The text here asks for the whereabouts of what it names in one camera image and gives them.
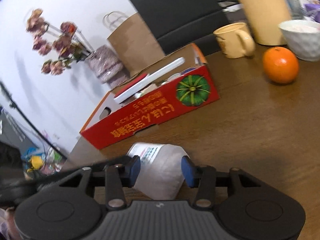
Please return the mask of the black paper bag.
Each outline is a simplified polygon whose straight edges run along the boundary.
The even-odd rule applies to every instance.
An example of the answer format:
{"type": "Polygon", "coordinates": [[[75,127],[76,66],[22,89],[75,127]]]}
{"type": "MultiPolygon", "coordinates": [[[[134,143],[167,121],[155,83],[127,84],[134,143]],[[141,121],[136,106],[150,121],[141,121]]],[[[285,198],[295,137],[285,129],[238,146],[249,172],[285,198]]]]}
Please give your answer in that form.
{"type": "Polygon", "coordinates": [[[229,24],[217,0],[130,0],[165,54],[190,43],[207,56],[220,50],[213,32],[229,24]]]}

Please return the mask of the red cardboard box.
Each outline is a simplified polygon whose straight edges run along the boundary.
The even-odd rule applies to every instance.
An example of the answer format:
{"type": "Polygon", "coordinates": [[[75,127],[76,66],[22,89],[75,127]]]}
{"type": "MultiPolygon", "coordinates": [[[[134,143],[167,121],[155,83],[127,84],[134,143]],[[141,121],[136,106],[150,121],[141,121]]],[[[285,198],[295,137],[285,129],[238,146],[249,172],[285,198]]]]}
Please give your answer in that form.
{"type": "Polygon", "coordinates": [[[129,81],[107,92],[80,134],[100,150],[137,132],[159,125],[219,99],[207,61],[191,43],[144,68],[129,81]],[[126,89],[172,61],[184,57],[185,63],[161,76],[118,104],[114,98],[126,89]]]}

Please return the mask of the clear cotton swab box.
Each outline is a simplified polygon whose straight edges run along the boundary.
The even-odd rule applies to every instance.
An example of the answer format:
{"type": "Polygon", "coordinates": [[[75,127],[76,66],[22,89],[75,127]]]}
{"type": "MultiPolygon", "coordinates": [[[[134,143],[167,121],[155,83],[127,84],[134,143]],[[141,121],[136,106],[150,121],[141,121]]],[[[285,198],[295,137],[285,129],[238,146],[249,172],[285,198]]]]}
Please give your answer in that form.
{"type": "Polygon", "coordinates": [[[137,142],[127,155],[140,157],[140,173],[134,188],[154,200],[173,200],[177,196],[184,176],[181,161],[185,150],[171,144],[137,142]]]}

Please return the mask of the speckled pink ceramic vase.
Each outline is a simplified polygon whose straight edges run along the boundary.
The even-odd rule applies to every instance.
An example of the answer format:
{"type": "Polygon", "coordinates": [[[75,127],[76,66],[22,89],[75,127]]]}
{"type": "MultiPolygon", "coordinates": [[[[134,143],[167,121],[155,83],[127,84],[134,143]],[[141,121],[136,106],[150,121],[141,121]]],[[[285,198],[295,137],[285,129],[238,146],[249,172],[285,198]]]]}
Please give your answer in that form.
{"type": "Polygon", "coordinates": [[[118,87],[130,78],[130,72],[124,66],[118,55],[106,45],[93,51],[85,63],[101,83],[106,83],[111,89],[118,87]]]}

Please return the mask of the yellow ceramic mug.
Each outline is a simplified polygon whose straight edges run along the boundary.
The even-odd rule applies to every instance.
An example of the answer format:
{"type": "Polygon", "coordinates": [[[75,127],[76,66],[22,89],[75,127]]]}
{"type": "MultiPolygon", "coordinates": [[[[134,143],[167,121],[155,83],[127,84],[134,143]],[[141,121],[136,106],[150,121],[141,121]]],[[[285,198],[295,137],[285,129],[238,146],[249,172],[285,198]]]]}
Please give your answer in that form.
{"type": "Polygon", "coordinates": [[[255,52],[255,41],[245,22],[225,25],[213,34],[221,51],[229,59],[251,57],[255,52]]]}

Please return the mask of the white textured bowl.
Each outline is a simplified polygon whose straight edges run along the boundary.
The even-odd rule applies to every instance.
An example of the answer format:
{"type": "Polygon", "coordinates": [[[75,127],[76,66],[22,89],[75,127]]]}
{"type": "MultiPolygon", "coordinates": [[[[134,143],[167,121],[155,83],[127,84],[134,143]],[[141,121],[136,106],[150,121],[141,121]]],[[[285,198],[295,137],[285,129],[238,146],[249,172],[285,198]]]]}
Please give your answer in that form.
{"type": "Polygon", "coordinates": [[[289,49],[301,60],[319,61],[319,23],[289,20],[278,24],[289,49]]]}

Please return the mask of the yellow thermos jug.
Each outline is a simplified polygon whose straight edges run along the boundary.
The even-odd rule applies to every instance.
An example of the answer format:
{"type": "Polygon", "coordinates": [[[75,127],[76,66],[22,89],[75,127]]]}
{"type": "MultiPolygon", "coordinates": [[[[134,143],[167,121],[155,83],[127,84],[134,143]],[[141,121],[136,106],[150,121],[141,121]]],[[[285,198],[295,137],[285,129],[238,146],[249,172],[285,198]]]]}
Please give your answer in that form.
{"type": "Polygon", "coordinates": [[[239,0],[255,41],[265,46],[286,44],[278,25],[291,19],[285,0],[239,0]]]}

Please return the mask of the white flat long box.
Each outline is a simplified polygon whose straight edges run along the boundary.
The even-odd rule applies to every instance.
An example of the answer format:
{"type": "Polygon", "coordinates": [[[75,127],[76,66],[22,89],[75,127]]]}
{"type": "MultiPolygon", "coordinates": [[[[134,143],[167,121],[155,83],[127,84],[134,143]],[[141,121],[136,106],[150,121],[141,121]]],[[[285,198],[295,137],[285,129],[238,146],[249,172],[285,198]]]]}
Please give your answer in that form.
{"type": "Polygon", "coordinates": [[[152,83],[153,81],[156,81],[161,76],[167,74],[168,72],[176,69],[177,67],[181,66],[185,63],[184,57],[179,57],[178,59],[172,61],[171,63],[167,64],[166,66],[162,67],[161,69],[157,70],[156,72],[152,74],[148,74],[145,78],[138,81],[128,89],[126,89],[124,92],[120,93],[118,96],[114,98],[114,101],[118,104],[124,102],[131,96],[133,96],[135,93],[142,90],[144,87],[152,83]]]}

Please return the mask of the brown paper bag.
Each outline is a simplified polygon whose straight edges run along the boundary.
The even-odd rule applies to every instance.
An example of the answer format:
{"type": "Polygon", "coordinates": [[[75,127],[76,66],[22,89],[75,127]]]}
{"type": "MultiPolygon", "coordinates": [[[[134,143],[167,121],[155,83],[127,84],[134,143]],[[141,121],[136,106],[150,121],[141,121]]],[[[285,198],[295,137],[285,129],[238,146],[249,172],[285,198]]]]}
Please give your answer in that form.
{"type": "Polygon", "coordinates": [[[111,32],[108,42],[131,75],[165,57],[139,13],[127,16],[121,11],[112,11],[104,16],[103,24],[111,32]]]}

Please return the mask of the orange fruit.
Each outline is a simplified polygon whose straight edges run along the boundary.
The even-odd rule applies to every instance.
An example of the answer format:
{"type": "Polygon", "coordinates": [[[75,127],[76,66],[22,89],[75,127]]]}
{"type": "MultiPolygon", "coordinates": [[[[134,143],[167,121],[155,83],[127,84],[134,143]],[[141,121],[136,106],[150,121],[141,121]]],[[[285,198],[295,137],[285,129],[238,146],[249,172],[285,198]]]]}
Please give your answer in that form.
{"type": "Polygon", "coordinates": [[[287,85],[297,78],[299,62],[295,54],[289,49],[272,47],[263,54],[263,69],[270,81],[287,85]]]}

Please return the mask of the dried pink flower bouquet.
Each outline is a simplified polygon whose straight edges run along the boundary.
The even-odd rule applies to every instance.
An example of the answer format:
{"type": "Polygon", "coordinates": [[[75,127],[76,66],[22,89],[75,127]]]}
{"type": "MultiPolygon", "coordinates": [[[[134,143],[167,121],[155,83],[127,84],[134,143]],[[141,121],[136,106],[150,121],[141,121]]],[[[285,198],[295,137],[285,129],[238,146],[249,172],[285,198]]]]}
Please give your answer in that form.
{"type": "Polygon", "coordinates": [[[26,21],[26,32],[33,36],[33,50],[41,56],[57,53],[57,59],[45,61],[41,73],[54,76],[70,69],[72,63],[85,61],[93,47],[73,22],[62,22],[57,28],[42,16],[42,9],[34,9],[26,21]]]}

